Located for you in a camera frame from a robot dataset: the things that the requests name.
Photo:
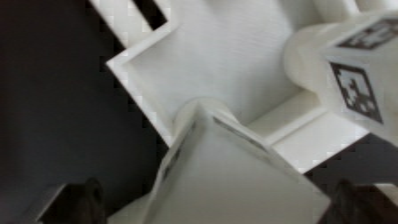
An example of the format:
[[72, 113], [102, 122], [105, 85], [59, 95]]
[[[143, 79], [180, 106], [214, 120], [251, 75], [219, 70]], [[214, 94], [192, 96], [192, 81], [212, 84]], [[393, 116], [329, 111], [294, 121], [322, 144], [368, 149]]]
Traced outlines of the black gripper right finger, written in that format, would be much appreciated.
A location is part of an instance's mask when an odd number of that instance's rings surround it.
[[342, 180], [333, 196], [329, 224], [398, 224], [398, 185]]

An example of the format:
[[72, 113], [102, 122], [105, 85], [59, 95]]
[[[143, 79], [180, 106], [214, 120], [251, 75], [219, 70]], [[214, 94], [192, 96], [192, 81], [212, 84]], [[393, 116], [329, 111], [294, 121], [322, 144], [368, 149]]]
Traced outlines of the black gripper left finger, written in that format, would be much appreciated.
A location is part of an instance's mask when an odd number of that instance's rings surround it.
[[107, 224], [104, 187], [95, 178], [66, 185], [38, 221], [41, 224]]

